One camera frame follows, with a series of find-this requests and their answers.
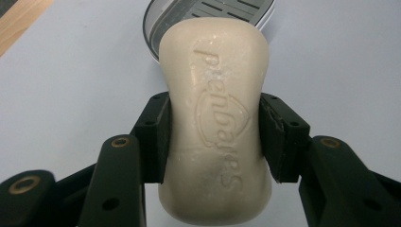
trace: wooden edge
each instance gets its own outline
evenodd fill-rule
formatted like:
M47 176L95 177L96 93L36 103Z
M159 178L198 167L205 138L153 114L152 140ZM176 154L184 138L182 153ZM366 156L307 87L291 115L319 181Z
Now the wooden edge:
M18 0L0 18L0 57L53 2L54 0Z

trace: embossed logo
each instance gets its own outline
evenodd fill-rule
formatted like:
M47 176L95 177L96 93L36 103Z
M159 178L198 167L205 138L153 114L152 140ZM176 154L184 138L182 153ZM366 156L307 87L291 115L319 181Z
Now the embossed logo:
M201 140L223 156L221 185L227 189L236 188L241 193L243 182L235 140L246 129L250 115L238 99L227 92L219 55L197 49L194 54L200 57L198 73L206 80L195 112Z
M207 147L230 146L247 126L249 114L227 94L222 80L208 81L197 106L198 130Z

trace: soap bar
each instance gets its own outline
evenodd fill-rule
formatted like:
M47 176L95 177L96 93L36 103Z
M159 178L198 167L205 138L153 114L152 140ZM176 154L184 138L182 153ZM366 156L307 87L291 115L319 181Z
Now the soap bar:
M166 32L159 57L172 108L161 204L196 225L254 218L271 194L258 129L264 36L236 19L189 19Z

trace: soap dish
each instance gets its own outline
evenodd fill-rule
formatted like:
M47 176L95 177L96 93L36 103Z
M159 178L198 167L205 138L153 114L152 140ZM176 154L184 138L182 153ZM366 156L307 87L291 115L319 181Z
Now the soap dish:
M159 59L159 44L166 31L180 21L196 17L235 18L262 30L272 13L274 0L152 0L143 30L153 58Z

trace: white table surface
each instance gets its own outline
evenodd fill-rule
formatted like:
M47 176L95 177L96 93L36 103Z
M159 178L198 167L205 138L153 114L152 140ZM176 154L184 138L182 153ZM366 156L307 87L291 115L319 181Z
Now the white table surface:
M0 59L0 182L47 169L60 180L130 132L166 91L142 35L148 1L56 1ZM264 30L263 92L281 97L311 135L347 142L368 168L401 181L401 2L277 0ZM189 226L147 185L148 226ZM297 184L236 226L307 226Z

